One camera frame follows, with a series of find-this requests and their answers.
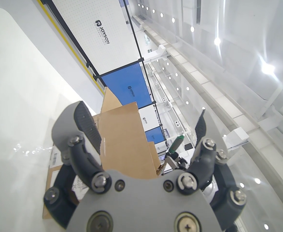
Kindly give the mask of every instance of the pegboard panel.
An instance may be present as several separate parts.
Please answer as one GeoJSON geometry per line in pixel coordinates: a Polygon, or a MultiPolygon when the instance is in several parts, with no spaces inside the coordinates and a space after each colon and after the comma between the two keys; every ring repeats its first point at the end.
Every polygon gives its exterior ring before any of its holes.
{"type": "Polygon", "coordinates": [[[159,121],[153,105],[146,106],[138,110],[141,122],[145,131],[159,127],[159,121]]]}
{"type": "Polygon", "coordinates": [[[99,74],[139,59],[118,0],[52,0],[99,74]]]}

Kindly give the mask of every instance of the yellow stripe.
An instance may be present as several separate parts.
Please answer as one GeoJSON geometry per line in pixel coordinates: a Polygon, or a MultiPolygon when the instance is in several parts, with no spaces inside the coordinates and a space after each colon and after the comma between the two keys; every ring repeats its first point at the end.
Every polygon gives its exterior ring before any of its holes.
{"type": "Polygon", "coordinates": [[[91,75],[91,73],[88,71],[86,65],[84,64],[84,62],[79,58],[79,56],[77,55],[77,53],[75,52],[75,50],[73,49],[73,47],[71,46],[71,44],[69,43],[69,41],[65,38],[64,34],[61,32],[60,28],[57,26],[57,24],[55,23],[55,21],[53,20],[53,18],[50,16],[50,14],[48,13],[48,11],[46,10],[45,6],[42,4],[41,0],[37,0],[37,2],[39,3],[39,5],[41,6],[41,8],[43,9],[43,11],[45,12],[45,14],[47,15],[47,17],[49,18],[49,20],[51,21],[51,23],[54,25],[54,27],[57,29],[57,31],[59,32],[59,34],[61,35],[61,37],[63,38],[63,40],[65,41],[65,43],[67,44],[67,46],[70,48],[70,50],[73,52],[73,54],[76,56],[77,60],[80,62],[80,64],[83,66],[83,68],[85,69],[85,71],[89,74],[89,76],[91,77],[91,79],[94,81],[94,83],[97,85],[97,87],[99,88],[99,90],[104,94],[104,91],[102,90],[102,88],[99,86],[99,84],[96,82],[96,80],[93,78],[93,76],[91,75]]]}

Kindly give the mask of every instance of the cardboard flap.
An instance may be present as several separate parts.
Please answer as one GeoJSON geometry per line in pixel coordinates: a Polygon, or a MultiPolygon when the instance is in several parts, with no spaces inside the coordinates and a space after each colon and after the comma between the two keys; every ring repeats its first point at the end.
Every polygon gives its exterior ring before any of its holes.
{"type": "Polygon", "coordinates": [[[104,170],[118,170],[137,179],[157,178],[136,103],[101,113],[98,128],[104,170]]]}
{"type": "Polygon", "coordinates": [[[122,104],[120,103],[118,98],[114,95],[114,93],[109,88],[105,88],[105,95],[103,99],[101,113],[121,106],[122,104]]]}
{"type": "Polygon", "coordinates": [[[160,163],[160,159],[156,150],[156,146],[154,142],[148,142],[148,146],[149,146],[149,150],[151,153],[151,157],[152,157],[152,161],[153,161],[153,165],[155,166],[156,169],[159,168],[159,166],[161,165],[160,163]]]}

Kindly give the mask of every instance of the blue wall panel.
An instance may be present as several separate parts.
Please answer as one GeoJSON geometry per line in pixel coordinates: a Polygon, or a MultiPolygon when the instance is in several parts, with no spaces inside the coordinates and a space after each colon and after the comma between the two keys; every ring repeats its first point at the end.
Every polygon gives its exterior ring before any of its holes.
{"type": "Polygon", "coordinates": [[[138,108],[152,103],[139,63],[102,77],[122,105],[137,102],[138,108]]]}
{"type": "Polygon", "coordinates": [[[164,141],[164,136],[160,127],[148,130],[145,132],[145,134],[148,142],[154,142],[155,144],[157,144],[164,141]]]}

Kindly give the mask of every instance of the screw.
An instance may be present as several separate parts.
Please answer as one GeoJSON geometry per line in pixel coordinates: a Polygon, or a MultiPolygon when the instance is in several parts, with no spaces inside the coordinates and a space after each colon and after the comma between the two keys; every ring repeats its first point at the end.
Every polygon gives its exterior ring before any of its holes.
{"type": "Polygon", "coordinates": [[[76,143],[78,143],[79,142],[79,136],[75,136],[75,137],[72,137],[71,139],[70,139],[70,143],[71,144],[76,144],[76,143]]]}
{"type": "Polygon", "coordinates": [[[118,180],[115,183],[115,190],[120,192],[123,191],[125,188],[125,182],[123,180],[118,180]]]}
{"type": "Polygon", "coordinates": [[[237,205],[245,205],[247,202],[247,196],[241,189],[236,189],[235,191],[230,191],[231,200],[237,205]]]}
{"type": "Polygon", "coordinates": [[[234,197],[238,202],[244,201],[246,199],[245,193],[241,192],[240,190],[236,190],[234,192],[234,197]]]}
{"type": "Polygon", "coordinates": [[[113,219],[109,213],[100,211],[93,214],[87,224],[87,232],[111,232],[113,219]]]}
{"type": "Polygon", "coordinates": [[[185,176],[182,178],[182,183],[187,189],[191,189],[194,186],[194,181],[191,177],[185,176]]]}
{"type": "Polygon", "coordinates": [[[106,185],[106,177],[104,175],[100,175],[95,179],[94,185],[97,188],[102,188],[106,185]]]}
{"type": "Polygon", "coordinates": [[[164,183],[163,183],[163,188],[164,188],[164,190],[167,191],[167,192],[172,192],[173,189],[174,189],[174,184],[172,183],[172,181],[166,180],[166,181],[164,181],[164,183]]]}
{"type": "Polygon", "coordinates": [[[212,139],[208,139],[206,140],[205,144],[207,145],[207,147],[214,147],[214,141],[212,139]]]}
{"type": "Polygon", "coordinates": [[[223,150],[219,150],[218,153],[217,153],[217,156],[220,160],[226,159],[226,154],[223,150]]]}
{"type": "Polygon", "coordinates": [[[181,218],[178,222],[178,231],[179,232],[197,232],[198,228],[195,221],[188,216],[181,218]]]}
{"type": "Polygon", "coordinates": [[[51,187],[46,191],[44,198],[45,200],[49,201],[50,204],[53,204],[58,199],[59,194],[60,191],[58,188],[51,187]]]}

